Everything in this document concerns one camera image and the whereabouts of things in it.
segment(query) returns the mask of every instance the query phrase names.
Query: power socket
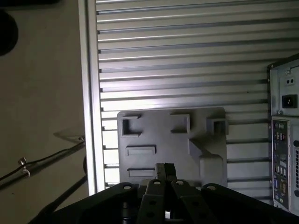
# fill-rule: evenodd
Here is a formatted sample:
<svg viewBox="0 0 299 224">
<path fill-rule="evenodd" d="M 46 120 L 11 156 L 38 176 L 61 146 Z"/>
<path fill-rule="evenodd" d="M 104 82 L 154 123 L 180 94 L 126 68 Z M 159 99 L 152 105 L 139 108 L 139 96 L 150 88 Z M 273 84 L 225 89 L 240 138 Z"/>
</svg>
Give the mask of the power socket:
<svg viewBox="0 0 299 224">
<path fill-rule="evenodd" d="M 282 108 L 291 109 L 298 108 L 298 96 L 297 95 L 285 95 L 282 96 Z"/>
</svg>

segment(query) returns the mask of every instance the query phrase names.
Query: usb port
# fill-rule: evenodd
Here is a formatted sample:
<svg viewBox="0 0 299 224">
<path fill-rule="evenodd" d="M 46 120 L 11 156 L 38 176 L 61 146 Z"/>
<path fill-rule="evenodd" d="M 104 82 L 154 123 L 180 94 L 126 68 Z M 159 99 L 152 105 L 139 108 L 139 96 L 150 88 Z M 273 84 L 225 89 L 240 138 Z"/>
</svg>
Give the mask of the usb port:
<svg viewBox="0 0 299 224">
<path fill-rule="evenodd" d="M 285 184 L 285 183 L 282 185 L 282 192 L 283 192 L 284 194 L 286 193 L 286 184 Z"/>
<path fill-rule="evenodd" d="M 274 188 L 278 188 L 278 180 L 274 180 Z"/>
</svg>

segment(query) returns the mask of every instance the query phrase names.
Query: black object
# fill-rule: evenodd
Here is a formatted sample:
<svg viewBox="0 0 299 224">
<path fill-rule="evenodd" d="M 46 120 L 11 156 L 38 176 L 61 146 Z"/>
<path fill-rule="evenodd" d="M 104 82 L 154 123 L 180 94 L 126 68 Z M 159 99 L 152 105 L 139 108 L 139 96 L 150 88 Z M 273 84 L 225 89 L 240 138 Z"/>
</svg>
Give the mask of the black object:
<svg viewBox="0 0 299 224">
<path fill-rule="evenodd" d="M 1 0 L 0 7 L 48 5 L 59 2 L 60 0 Z"/>
<path fill-rule="evenodd" d="M 294 224 L 299 217 L 217 184 L 201 190 L 160 165 L 146 189 L 125 182 L 30 224 Z M 170 211 L 170 219 L 165 211 Z"/>
<path fill-rule="evenodd" d="M 295 140 L 295 141 L 293 142 L 293 144 L 294 144 L 295 147 L 299 147 L 299 141 Z"/>
<path fill-rule="evenodd" d="M 0 56 L 9 53 L 15 47 L 18 36 L 18 26 L 14 18 L 0 10 Z"/>
<path fill-rule="evenodd" d="M 297 108 L 297 95 L 285 95 L 282 96 L 282 108 Z"/>
<path fill-rule="evenodd" d="M 13 184 L 21 181 L 22 179 L 25 179 L 25 178 L 28 178 L 35 174 L 38 174 L 40 171 L 47 168 L 48 166 L 64 159 L 65 157 L 70 156 L 71 154 L 83 149 L 84 147 L 85 147 L 85 142 L 80 142 L 71 148 L 64 149 L 64 150 L 59 151 L 53 155 L 47 156 L 46 158 L 43 158 L 43 159 L 40 159 L 37 161 L 33 161 L 33 162 L 28 162 L 28 163 L 24 164 L 23 166 L 20 166 L 19 168 L 16 169 L 17 171 L 22 167 L 26 167 L 27 172 L 22 173 L 22 172 L 13 171 L 12 172 L 13 175 L 8 174 L 8 175 L 5 175 L 4 177 L 2 177 L 3 181 L 0 181 L 0 190 L 3 190 L 5 188 L 13 185 Z"/>
</svg>

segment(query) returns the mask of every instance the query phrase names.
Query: rectangular cutout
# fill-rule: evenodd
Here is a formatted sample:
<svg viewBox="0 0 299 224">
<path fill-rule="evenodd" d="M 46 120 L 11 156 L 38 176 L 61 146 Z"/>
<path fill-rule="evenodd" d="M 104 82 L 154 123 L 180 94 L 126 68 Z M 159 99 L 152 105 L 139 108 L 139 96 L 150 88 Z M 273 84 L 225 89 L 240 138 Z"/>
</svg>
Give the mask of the rectangular cutout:
<svg viewBox="0 0 299 224">
<path fill-rule="evenodd" d="M 155 146 L 136 146 L 136 147 L 126 147 L 127 156 L 132 155 L 154 155 L 156 154 Z"/>
<path fill-rule="evenodd" d="M 173 134 L 185 134 L 190 132 L 190 115 L 189 114 L 171 114 L 173 118 Z"/>
<path fill-rule="evenodd" d="M 142 131 L 135 127 L 134 121 L 141 116 L 124 116 L 121 118 L 121 136 L 122 137 L 138 137 Z"/>
<path fill-rule="evenodd" d="M 155 169 L 128 169 L 129 177 L 154 177 Z"/>
</svg>

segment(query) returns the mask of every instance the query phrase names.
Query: cable clip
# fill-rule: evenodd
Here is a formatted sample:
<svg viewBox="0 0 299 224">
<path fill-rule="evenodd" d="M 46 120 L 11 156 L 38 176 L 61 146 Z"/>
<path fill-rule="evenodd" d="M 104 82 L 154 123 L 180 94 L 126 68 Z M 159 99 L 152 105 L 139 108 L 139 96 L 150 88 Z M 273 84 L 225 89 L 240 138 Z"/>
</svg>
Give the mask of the cable clip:
<svg viewBox="0 0 299 224">
<path fill-rule="evenodd" d="M 26 165 L 27 160 L 26 160 L 25 157 L 22 157 L 22 158 L 19 159 L 18 163 L 19 163 L 21 166 L 24 166 L 24 165 Z M 29 170 L 26 169 L 26 166 L 24 166 L 24 167 L 21 169 L 21 172 L 22 172 L 22 173 L 27 173 L 27 175 L 28 175 L 27 177 L 28 177 L 28 178 L 30 177 L 30 172 L 29 172 Z"/>
</svg>

